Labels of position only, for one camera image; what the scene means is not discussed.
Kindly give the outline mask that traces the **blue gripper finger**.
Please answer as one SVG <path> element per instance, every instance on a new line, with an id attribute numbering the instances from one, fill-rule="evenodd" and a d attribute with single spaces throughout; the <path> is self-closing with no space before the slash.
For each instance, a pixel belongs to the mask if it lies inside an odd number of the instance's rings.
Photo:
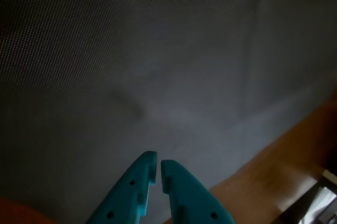
<path id="1" fill-rule="evenodd" d="M 112 187 L 87 223 L 139 223 L 146 215 L 149 186 L 155 184 L 157 152 L 141 154 Z"/>
<path id="2" fill-rule="evenodd" d="M 177 161 L 162 160 L 161 176 L 173 223 L 234 223 L 217 198 Z"/>

